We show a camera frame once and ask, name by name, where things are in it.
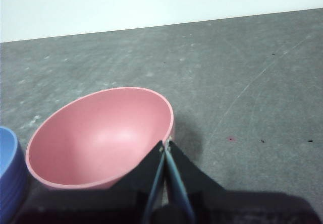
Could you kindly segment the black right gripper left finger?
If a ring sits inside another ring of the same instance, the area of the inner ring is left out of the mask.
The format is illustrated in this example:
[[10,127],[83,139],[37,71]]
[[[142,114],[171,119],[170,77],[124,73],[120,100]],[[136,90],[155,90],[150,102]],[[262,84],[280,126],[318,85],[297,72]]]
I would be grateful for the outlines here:
[[108,189],[44,190],[28,198],[15,223],[142,223],[163,173],[162,142]]

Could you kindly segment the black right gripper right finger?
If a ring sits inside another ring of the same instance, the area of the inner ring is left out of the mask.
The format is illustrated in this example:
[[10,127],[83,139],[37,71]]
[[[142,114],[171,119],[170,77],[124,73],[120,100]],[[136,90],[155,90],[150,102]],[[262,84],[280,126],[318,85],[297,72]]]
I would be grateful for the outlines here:
[[282,192],[228,190],[201,171],[175,144],[166,146],[169,200],[194,223],[319,223],[305,199]]

